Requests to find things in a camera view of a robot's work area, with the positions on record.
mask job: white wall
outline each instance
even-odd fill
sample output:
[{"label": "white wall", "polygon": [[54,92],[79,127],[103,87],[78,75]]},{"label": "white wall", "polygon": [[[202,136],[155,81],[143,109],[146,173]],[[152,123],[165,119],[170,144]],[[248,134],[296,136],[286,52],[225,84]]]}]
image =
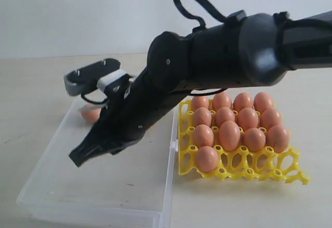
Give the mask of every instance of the white wall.
[{"label": "white wall", "polygon": [[[288,10],[301,18],[332,9],[331,0],[211,0],[224,14]],[[198,5],[184,0],[191,11]],[[0,59],[146,52],[164,30],[187,34],[196,25],[172,0],[0,0]]]}]

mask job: white table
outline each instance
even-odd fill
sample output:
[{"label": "white table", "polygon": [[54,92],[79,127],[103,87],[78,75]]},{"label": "white table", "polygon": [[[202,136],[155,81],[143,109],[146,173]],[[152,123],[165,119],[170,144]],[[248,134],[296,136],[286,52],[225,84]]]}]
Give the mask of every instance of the white table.
[{"label": "white table", "polygon": [[[8,227],[72,227],[33,220],[16,198],[73,99],[62,76],[107,56],[0,60],[0,224]],[[138,74],[146,55],[114,56]],[[204,180],[191,173],[173,180],[172,227],[331,226],[332,70],[288,73],[270,92],[301,150],[300,167],[311,182]],[[250,88],[252,94],[262,89]],[[234,97],[239,89],[229,90]]]}]

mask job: egg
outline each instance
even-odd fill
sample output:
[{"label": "egg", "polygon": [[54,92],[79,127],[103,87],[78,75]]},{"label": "egg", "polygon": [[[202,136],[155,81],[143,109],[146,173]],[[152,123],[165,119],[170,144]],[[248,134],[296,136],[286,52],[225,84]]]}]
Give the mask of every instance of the egg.
[{"label": "egg", "polygon": [[264,113],[265,110],[271,109],[274,106],[272,97],[266,92],[258,93],[254,98],[254,108],[260,114]]},{"label": "egg", "polygon": [[84,107],[80,110],[81,116],[84,120],[86,120],[89,123],[94,124],[100,116],[101,108],[91,109],[92,107],[95,107],[93,104],[86,104]]},{"label": "egg", "polygon": [[214,111],[217,111],[222,107],[231,108],[231,105],[232,99],[225,91],[220,92],[213,97],[212,108]]},{"label": "egg", "polygon": [[288,129],[281,124],[273,126],[266,134],[266,144],[273,147],[276,153],[284,152],[288,148],[290,139]]},{"label": "egg", "polygon": [[214,122],[217,127],[220,127],[225,121],[231,120],[235,122],[234,112],[228,107],[218,109],[214,116]]},{"label": "egg", "polygon": [[249,128],[258,127],[259,117],[254,109],[244,108],[238,113],[237,122],[238,125],[246,131]]},{"label": "egg", "polygon": [[205,124],[211,127],[211,123],[212,123],[212,114],[210,110],[204,107],[200,107],[195,110],[192,117],[192,125],[194,127],[200,124]]},{"label": "egg", "polygon": [[263,131],[258,128],[250,128],[244,132],[242,137],[243,145],[252,152],[258,152],[265,146],[266,137]]},{"label": "egg", "polygon": [[209,126],[200,124],[194,129],[192,139],[194,145],[198,148],[203,146],[213,146],[214,134]]},{"label": "egg", "polygon": [[191,110],[195,111],[196,109],[200,107],[204,107],[209,109],[210,102],[207,97],[201,96],[201,97],[193,97],[191,100]]},{"label": "egg", "polygon": [[271,127],[282,123],[281,113],[275,109],[267,109],[260,116],[260,125],[269,130]]},{"label": "egg", "polygon": [[252,108],[254,106],[254,102],[252,97],[248,93],[240,93],[238,94],[233,102],[233,109],[240,112],[244,108]]},{"label": "egg", "polygon": [[214,171],[218,167],[219,161],[217,151],[210,146],[201,147],[195,156],[196,167],[205,173]]},{"label": "egg", "polygon": [[223,149],[233,151],[239,146],[241,131],[235,122],[228,120],[220,126],[218,136]]}]

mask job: yellow plastic egg tray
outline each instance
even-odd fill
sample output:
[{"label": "yellow plastic egg tray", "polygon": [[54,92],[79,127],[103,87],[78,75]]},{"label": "yellow plastic egg tray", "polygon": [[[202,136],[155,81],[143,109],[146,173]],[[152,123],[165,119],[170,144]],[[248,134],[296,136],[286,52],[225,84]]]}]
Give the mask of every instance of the yellow plastic egg tray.
[{"label": "yellow plastic egg tray", "polygon": [[[210,111],[214,119],[215,111]],[[240,144],[236,150],[227,152],[219,145],[218,127],[215,126],[212,127],[215,135],[213,148],[218,153],[220,161],[216,170],[210,173],[200,172],[195,166],[195,156],[198,148],[192,141],[192,134],[195,129],[192,126],[192,116],[191,100],[182,101],[178,115],[179,175],[186,175],[192,169],[195,169],[205,178],[218,177],[220,180],[225,180],[226,178],[232,180],[241,178],[253,180],[258,178],[259,181],[273,179],[275,181],[285,180],[285,183],[292,183],[300,180],[304,185],[309,183],[309,174],[299,169],[300,151],[297,148],[289,146],[285,152],[276,153],[272,147],[266,146],[261,151],[253,153],[246,146]],[[266,132],[265,128],[260,127],[259,129]],[[293,163],[288,168],[283,169],[282,164],[288,156],[293,158]]]}]

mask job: transparent plastic box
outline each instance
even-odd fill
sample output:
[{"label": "transparent plastic box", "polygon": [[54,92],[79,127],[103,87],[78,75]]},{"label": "transparent plastic box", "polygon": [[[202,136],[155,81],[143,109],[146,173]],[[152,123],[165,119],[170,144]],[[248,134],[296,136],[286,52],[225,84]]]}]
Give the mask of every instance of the transparent plastic box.
[{"label": "transparent plastic box", "polygon": [[90,126],[76,99],[18,197],[34,218],[81,226],[169,228],[178,108],[138,144],[77,168],[68,157]]}]

